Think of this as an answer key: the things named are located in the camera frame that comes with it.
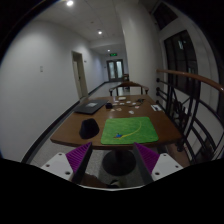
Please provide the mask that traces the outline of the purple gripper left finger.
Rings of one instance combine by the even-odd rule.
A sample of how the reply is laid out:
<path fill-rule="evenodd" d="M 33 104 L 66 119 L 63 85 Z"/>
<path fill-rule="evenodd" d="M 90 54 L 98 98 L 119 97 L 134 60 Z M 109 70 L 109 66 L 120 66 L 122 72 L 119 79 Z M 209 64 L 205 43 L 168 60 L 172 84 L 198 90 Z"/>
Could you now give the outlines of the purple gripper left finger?
<path fill-rule="evenodd" d="M 82 181 L 91 154 L 92 154 L 91 142 L 79 146 L 66 154 L 66 158 L 74 173 L 72 179 L 74 183 L 79 184 Z"/>

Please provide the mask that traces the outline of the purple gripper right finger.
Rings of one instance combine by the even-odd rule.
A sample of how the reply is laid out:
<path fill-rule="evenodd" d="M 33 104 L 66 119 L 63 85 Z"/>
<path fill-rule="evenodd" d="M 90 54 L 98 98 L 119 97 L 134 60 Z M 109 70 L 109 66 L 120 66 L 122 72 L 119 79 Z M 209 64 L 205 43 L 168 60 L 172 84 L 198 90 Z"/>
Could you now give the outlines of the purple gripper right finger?
<path fill-rule="evenodd" d="M 151 174 L 160 155 L 139 143 L 133 144 L 133 152 L 145 185 L 153 181 Z"/>

